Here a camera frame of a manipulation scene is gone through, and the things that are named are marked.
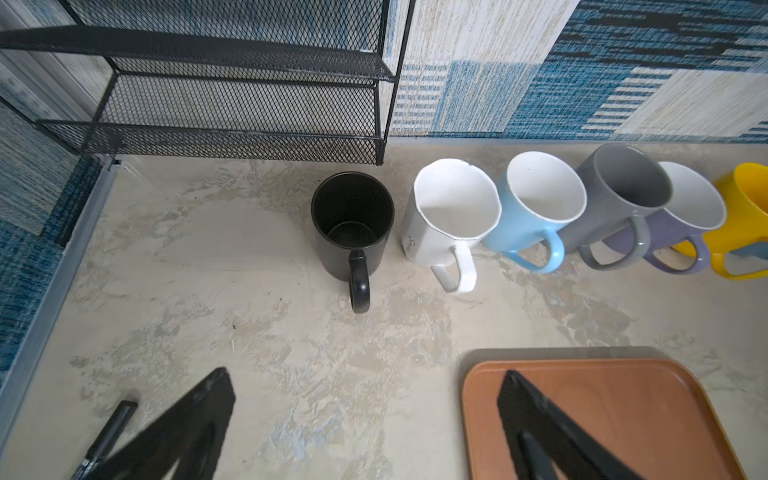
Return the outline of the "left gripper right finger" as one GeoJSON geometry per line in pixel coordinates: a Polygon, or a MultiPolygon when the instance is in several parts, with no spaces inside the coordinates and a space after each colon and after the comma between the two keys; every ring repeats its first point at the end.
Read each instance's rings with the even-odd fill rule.
{"type": "Polygon", "coordinates": [[[505,373],[497,408],[519,479],[639,477],[516,370],[505,373]]]}

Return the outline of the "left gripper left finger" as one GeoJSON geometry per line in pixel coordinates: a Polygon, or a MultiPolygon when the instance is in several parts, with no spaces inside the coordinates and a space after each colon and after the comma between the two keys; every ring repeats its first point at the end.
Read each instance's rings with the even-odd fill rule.
{"type": "Polygon", "coordinates": [[[92,479],[211,479],[235,404],[226,368],[218,367],[116,454],[92,479]]]}

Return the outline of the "light blue mug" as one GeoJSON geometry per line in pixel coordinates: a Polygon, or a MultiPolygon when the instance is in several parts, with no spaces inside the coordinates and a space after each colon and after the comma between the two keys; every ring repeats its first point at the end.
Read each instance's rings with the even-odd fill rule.
{"type": "Polygon", "coordinates": [[[565,258],[559,231],[579,219],[588,203],[576,171],[554,155],[527,151],[509,161],[496,186],[501,217],[483,244],[534,273],[557,270],[565,258]],[[522,258],[522,250],[542,241],[550,252],[544,265],[522,258]]]}

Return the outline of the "black mug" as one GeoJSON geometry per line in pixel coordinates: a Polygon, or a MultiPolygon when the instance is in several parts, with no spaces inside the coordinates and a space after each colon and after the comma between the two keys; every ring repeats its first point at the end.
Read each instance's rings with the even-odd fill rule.
{"type": "Polygon", "coordinates": [[[370,275],[382,261],[395,220],[391,194],[375,177],[345,171],[317,187],[310,207],[323,267],[348,285],[354,313],[366,313],[370,275]]]}

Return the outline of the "grey mug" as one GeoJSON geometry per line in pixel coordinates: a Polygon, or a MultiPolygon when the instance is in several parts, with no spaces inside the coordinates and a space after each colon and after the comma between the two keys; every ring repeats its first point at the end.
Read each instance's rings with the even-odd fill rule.
{"type": "Polygon", "coordinates": [[[587,192],[584,213],[559,231],[567,254],[577,253],[590,268],[624,268],[650,250],[646,217],[671,200],[672,182],[665,170],[641,150],[624,144],[597,148],[576,169],[587,192]],[[630,250],[608,264],[598,262],[591,245],[613,233],[630,229],[630,250]]]}

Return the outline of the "white mug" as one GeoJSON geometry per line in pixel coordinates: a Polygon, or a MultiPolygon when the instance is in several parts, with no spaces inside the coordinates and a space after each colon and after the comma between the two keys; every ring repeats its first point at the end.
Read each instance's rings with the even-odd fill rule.
{"type": "Polygon", "coordinates": [[[468,293],[478,277],[471,248],[501,213],[497,188],[483,170],[462,159],[438,159],[413,182],[400,233],[403,251],[430,268],[446,293],[468,293]]]}

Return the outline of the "purple mug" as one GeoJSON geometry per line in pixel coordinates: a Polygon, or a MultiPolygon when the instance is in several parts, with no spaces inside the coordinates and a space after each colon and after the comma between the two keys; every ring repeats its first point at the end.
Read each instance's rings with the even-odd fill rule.
{"type": "Polygon", "coordinates": [[[643,260],[674,275],[697,273],[710,264],[711,254],[703,234],[722,226],[727,211],[721,195],[707,179],[682,164],[648,159],[606,165],[601,175],[625,200],[659,208],[637,218],[646,223],[648,230],[648,250],[643,260]],[[693,263],[685,269],[672,267],[654,255],[659,249],[685,240],[694,247],[693,263]]]}

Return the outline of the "yellow mug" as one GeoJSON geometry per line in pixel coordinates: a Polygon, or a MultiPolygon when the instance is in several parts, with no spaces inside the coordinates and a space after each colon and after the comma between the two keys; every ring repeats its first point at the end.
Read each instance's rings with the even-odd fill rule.
{"type": "MultiPolygon", "coordinates": [[[[743,163],[710,184],[724,200],[727,217],[722,226],[703,234],[711,254],[708,266],[729,280],[766,277],[766,269],[732,274],[727,270],[725,260],[733,250],[767,240],[767,167],[743,163]]],[[[673,249],[693,259],[694,247],[690,241],[682,241],[673,249]]]]}

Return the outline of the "blue speckled mug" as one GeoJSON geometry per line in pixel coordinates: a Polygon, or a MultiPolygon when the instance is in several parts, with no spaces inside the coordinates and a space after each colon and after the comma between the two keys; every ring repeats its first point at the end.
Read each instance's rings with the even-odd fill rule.
{"type": "Polygon", "coordinates": [[[768,260],[768,243],[766,241],[756,242],[740,249],[733,250],[732,254],[740,257],[754,257],[768,260]]]}

